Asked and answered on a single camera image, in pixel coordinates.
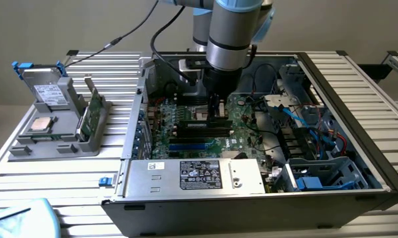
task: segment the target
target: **robotic arm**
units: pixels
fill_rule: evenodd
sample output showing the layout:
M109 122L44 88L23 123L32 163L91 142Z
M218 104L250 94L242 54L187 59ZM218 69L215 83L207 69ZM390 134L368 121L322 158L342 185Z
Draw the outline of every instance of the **robotic arm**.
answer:
M273 0L163 0L194 7L193 50L207 52L203 84L209 95L226 99L235 91L251 42L270 28Z

